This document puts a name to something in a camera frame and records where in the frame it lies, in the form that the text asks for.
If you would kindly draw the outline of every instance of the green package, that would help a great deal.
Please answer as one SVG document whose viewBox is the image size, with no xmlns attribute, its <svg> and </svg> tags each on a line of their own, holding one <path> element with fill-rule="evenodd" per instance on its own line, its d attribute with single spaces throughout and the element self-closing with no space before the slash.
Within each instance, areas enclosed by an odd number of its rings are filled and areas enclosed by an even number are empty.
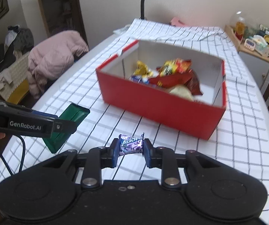
<svg viewBox="0 0 269 225">
<path fill-rule="evenodd" d="M 79 126 L 89 113 L 89 109 L 71 103 L 67 109 L 59 116 L 59 119 L 76 122 L 77 126 Z M 70 136 L 71 134 L 69 133 L 66 134 L 53 132 L 50 139 L 43 138 L 43 141 L 45 142 L 50 152 L 55 154 L 64 145 Z"/>
</svg>

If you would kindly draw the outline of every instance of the chip bag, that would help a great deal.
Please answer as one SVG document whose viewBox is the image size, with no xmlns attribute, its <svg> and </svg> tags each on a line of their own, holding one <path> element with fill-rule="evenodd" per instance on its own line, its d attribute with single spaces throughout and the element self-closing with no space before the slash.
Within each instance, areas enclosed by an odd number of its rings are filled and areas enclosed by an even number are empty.
<svg viewBox="0 0 269 225">
<path fill-rule="evenodd" d="M 171 88 L 176 85 L 185 85 L 192 79 L 189 73 L 174 73 L 163 77 L 149 78 L 148 82 L 152 85 L 158 85 L 162 88 Z"/>
<path fill-rule="evenodd" d="M 193 96 L 202 96 L 203 93 L 200 90 L 200 83 L 195 72 L 191 69 L 189 70 L 188 74 L 191 76 L 191 79 L 184 85 L 190 90 Z"/>
<path fill-rule="evenodd" d="M 165 64 L 157 68 L 157 70 L 160 72 L 160 76 L 167 76 L 174 73 L 184 73 L 187 70 L 190 69 L 192 65 L 192 61 L 189 60 L 183 60 L 181 58 L 176 58 L 171 61 L 166 61 Z"/>
</svg>

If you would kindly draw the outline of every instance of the checkered tablecloth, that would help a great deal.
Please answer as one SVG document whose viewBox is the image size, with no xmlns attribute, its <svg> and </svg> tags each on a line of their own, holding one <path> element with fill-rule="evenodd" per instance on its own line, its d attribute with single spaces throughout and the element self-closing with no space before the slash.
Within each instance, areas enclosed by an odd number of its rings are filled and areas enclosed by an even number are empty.
<svg viewBox="0 0 269 225">
<path fill-rule="evenodd" d="M 225 59 L 228 108 L 208 141 L 189 136 L 141 116 L 103 102 L 95 68 L 135 39 L 153 40 L 205 52 Z M 249 78 L 227 34 L 218 27 L 173 27 L 136 19 L 129 30 L 90 60 L 58 90 L 41 108 L 42 112 L 60 115 L 74 102 L 90 108 L 91 113 L 71 135 L 59 153 L 76 149 L 86 153 L 93 147 L 109 146 L 119 134 L 140 137 L 144 132 L 156 146 L 172 148 L 176 153 L 197 150 L 264 183 L 269 194 L 269 139 L 255 82 Z M 26 156 L 24 169 L 42 162 L 53 154 L 40 138 L 24 137 Z M 20 164 L 22 146 L 19 139 L 4 153 L 13 172 Z M 186 182 L 183 170 L 182 183 Z M 0 161 L 0 182 L 10 174 Z M 119 157 L 117 167 L 102 170 L 103 179 L 160 180 L 160 169 L 146 168 L 144 157 L 133 154 Z M 269 220 L 269 197 L 261 218 Z"/>
</svg>

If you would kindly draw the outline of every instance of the pink jacket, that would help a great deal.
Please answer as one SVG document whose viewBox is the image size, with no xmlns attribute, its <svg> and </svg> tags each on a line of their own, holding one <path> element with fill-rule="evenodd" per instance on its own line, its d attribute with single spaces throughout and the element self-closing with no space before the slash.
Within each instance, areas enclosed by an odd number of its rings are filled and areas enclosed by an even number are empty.
<svg viewBox="0 0 269 225">
<path fill-rule="evenodd" d="M 35 99 L 45 92 L 47 80 L 58 79 L 89 48 L 77 31 L 63 31 L 35 46 L 28 56 L 27 79 Z"/>
</svg>

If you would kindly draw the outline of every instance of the open box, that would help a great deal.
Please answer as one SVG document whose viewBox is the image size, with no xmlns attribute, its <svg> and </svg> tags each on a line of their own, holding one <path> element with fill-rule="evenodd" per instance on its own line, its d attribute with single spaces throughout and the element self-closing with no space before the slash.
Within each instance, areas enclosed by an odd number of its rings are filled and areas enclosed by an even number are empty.
<svg viewBox="0 0 269 225">
<path fill-rule="evenodd" d="M 155 70 L 174 58 L 191 59 L 203 96 L 197 101 L 171 95 L 165 89 L 129 80 L 138 60 Z M 96 69 L 105 102 L 178 129 L 209 139 L 226 109 L 224 61 L 195 50 L 151 41 L 134 41 Z"/>
</svg>

